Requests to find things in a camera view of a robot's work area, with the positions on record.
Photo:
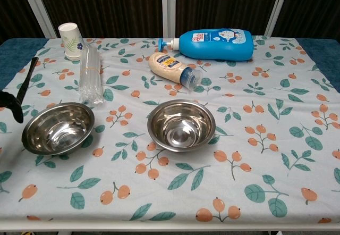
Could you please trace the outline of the blue pump lotion bottle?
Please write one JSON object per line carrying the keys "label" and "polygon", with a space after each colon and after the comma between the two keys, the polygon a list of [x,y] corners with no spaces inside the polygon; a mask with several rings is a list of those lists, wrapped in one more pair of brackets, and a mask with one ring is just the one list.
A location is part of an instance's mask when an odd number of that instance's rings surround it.
{"label": "blue pump lotion bottle", "polygon": [[247,61],[254,50],[251,33],[232,28],[191,30],[169,42],[160,39],[158,51],[165,46],[202,60]]}

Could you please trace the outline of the mayonnaise squeeze bottle blue cap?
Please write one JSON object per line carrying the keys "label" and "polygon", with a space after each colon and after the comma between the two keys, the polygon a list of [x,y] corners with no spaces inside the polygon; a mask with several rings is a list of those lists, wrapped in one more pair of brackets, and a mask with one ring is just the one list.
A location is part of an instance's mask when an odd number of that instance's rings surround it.
{"label": "mayonnaise squeeze bottle blue cap", "polygon": [[148,65],[156,75],[179,83],[189,90],[195,90],[203,78],[201,71],[161,52],[153,53],[148,60]]}

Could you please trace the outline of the white metal frame post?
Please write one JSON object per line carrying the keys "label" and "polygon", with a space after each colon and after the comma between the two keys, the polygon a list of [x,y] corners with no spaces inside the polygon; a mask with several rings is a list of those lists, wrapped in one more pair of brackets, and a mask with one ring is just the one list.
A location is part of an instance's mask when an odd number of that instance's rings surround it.
{"label": "white metal frame post", "polygon": [[47,13],[43,0],[27,0],[46,38],[57,38],[57,33]]}
{"label": "white metal frame post", "polygon": [[163,16],[163,37],[176,36],[176,0],[161,0]]}
{"label": "white metal frame post", "polygon": [[271,11],[271,15],[269,17],[266,30],[265,30],[265,36],[266,37],[271,37],[273,34],[273,31],[275,29],[278,17],[280,15],[282,6],[284,4],[285,0],[275,0],[273,9]]}

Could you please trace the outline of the paper cup with leaf print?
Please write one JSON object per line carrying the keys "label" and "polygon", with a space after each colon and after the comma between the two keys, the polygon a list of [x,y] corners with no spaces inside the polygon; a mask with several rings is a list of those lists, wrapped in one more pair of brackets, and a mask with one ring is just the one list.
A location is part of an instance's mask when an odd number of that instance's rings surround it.
{"label": "paper cup with leaf print", "polygon": [[65,48],[64,53],[66,57],[73,61],[79,60],[85,44],[78,25],[73,22],[68,22],[61,24],[58,30]]}

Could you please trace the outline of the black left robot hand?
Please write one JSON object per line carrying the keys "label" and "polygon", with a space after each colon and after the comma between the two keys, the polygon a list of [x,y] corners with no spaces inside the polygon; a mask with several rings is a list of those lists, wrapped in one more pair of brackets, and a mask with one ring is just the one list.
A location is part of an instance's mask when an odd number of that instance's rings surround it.
{"label": "black left robot hand", "polygon": [[0,90],[0,107],[8,108],[12,111],[13,117],[18,123],[23,123],[22,101],[25,93],[19,90],[17,96]]}

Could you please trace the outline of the fruit and leaf print tablecloth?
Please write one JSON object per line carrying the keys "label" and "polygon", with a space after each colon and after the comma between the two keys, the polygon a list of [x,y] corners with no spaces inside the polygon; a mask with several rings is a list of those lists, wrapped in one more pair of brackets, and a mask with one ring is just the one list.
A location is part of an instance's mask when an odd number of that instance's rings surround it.
{"label": "fruit and leaf print tablecloth", "polygon": [[[214,223],[340,228],[340,43],[254,37],[246,62],[195,60],[196,91],[153,74],[155,38],[89,38],[101,52],[104,102],[74,153],[22,145],[24,125],[0,109],[0,229],[6,223]],[[147,129],[177,99],[209,109],[216,131],[174,153]]]}

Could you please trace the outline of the black plastic knife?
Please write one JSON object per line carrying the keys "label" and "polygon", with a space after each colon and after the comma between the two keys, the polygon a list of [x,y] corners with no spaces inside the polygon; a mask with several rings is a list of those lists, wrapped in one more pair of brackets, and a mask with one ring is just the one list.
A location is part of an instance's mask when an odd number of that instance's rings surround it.
{"label": "black plastic knife", "polygon": [[35,69],[35,66],[38,62],[38,57],[33,57],[32,60],[31,60],[31,64],[30,64],[30,68],[29,68],[29,71],[28,71],[28,74],[24,80],[24,82],[22,83],[19,91],[18,91],[18,94],[16,96],[19,104],[21,105],[22,102],[23,102],[23,99],[25,97],[25,94],[27,92],[27,89],[28,89],[28,86],[29,86],[29,82],[31,80],[31,76],[32,76],[32,73]]}

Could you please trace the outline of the clear plastic straw pack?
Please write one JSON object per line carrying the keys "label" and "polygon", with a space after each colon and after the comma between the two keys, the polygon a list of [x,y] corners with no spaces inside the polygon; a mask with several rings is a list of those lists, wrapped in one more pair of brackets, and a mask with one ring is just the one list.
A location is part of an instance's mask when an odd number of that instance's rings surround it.
{"label": "clear plastic straw pack", "polygon": [[80,102],[97,105],[104,102],[101,84],[101,57],[94,47],[85,47],[80,53]]}

